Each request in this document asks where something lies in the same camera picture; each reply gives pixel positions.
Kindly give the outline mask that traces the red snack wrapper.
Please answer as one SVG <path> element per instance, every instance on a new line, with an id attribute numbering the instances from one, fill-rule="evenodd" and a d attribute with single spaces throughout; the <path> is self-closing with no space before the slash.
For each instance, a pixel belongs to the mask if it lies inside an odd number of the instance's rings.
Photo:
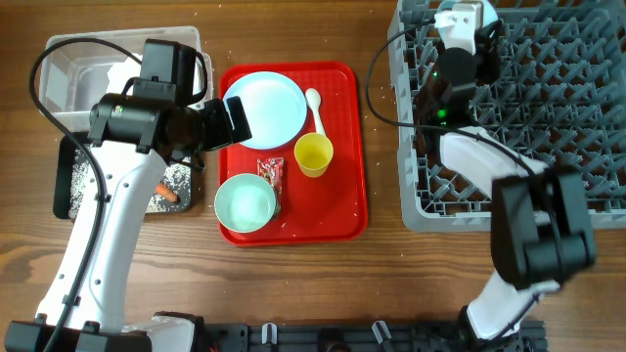
<path id="1" fill-rule="evenodd" d="M 273 219 L 280 216 L 282 209 L 284 165 L 285 162 L 282 157 L 268 157 L 257 161 L 257 174 L 270 184 L 276 197 Z"/>

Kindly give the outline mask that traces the white rice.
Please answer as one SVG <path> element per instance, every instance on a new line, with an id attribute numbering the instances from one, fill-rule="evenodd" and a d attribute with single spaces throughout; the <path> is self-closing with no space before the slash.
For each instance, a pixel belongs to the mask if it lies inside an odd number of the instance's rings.
<path id="1" fill-rule="evenodd" d="M 80 151 L 73 153 L 69 166 L 71 173 L 69 177 L 68 210 L 63 210 L 61 214 L 65 218 L 74 221 L 79 205 L 82 202 L 85 178 L 88 176 L 90 166 Z M 174 163 L 167 166 L 161 183 L 178 197 L 178 201 L 173 203 L 160 194 L 154 194 L 146 212 L 152 214 L 185 211 L 190 206 L 193 194 L 192 176 L 192 170 L 185 165 Z"/>

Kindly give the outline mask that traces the green bowl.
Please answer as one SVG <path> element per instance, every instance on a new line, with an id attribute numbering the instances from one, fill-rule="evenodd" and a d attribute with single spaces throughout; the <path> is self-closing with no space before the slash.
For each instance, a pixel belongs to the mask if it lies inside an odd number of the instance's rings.
<path id="1" fill-rule="evenodd" d="M 226 180 L 214 199 L 221 225 L 236 233 L 251 233 L 264 227 L 277 209 L 277 196 L 262 177 L 243 173 Z"/>

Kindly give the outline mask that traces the yellow plastic cup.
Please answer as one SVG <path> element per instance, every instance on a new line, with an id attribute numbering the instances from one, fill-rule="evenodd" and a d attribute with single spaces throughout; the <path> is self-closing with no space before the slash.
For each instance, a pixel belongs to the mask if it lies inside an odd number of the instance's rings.
<path id="1" fill-rule="evenodd" d="M 322 176 L 334 156 L 334 146 L 324 134 L 307 133 L 294 145 L 294 157 L 301 172 L 310 178 Z"/>

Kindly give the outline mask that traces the orange carrot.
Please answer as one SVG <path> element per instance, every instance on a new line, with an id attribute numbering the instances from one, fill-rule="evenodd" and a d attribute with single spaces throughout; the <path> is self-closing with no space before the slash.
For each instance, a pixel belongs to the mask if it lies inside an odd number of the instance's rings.
<path id="1" fill-rule="evenodd" d="M 172 202 L 172 203 L 178 203 L 180 201 L 179 197 L 177 194 L 175 194 L 173 191 L 171 191 L 170 189 L 168 189 L 164 184 L 159 183 L 156 186 L 156 194 L 165 198 L 166 200 Z"/>

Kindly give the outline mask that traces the light blue bowl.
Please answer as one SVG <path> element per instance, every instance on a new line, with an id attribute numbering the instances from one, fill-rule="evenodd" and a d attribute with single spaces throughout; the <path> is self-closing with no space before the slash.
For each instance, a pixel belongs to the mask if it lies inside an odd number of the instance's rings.
<path id="1" fill-rule="evenodd" d="M 497 25 L 500 20 L 497 16 L 495 8 L 487 0 L 448 0 L 443 1 L 437 8 L 437 12 L 451 8 L 455 2 L 459 1 L 481 1 L 483 3 L 483 27 L 475 34 L 476 52 L 479 48 L 485 46 L 490 39 L 495 36 Z"/>

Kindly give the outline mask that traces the white napkin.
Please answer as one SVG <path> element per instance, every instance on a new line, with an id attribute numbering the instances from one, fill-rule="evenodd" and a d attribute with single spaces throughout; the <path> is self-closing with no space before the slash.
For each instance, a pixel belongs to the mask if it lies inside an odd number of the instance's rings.
<path id="1" fill-rule="evenodd" d="M 109 84 L 106 92 L 120 94 L 130 78 L 139 76 L 140 69 L 141 66 L 131 59 L 113 64 L 107 73 Z"/>

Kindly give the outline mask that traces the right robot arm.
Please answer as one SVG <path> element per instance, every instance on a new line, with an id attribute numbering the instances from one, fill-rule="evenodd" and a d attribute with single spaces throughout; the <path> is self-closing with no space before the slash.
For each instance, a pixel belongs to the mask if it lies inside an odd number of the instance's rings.
<path id="1" fill-rule="evenodd" d="M 507 338 L 539 300 L 592 267 L 597 247 L 581 174 L 514 152 L 471 121 L 469 102 L 492 67 L 501 21 L 452 11 L 430 20 L 440 36 L 433 72 L 415 99 L 417 148 L 490 197 L 494 273 L 462 309 L 468 343 Z"/>

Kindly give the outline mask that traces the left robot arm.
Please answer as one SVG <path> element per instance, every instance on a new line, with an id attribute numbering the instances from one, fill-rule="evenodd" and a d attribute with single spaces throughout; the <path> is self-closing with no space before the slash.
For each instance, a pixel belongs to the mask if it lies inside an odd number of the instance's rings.
<path id="1" fill-rule="evenodd" d="M 146 209 L 170 163 L 202 169 L 201 154 L 246 141 L 239 98 L 208 100 L 192 47 L 149 39 L 141 67 L 90 112 L 85 140 L 68 139 L 90 165 L 67 249 L 33 320 L 13 321 L 9 351 L 208 351 L 202 317 L 158 312 L 127 325 L 128 273 Z"/>

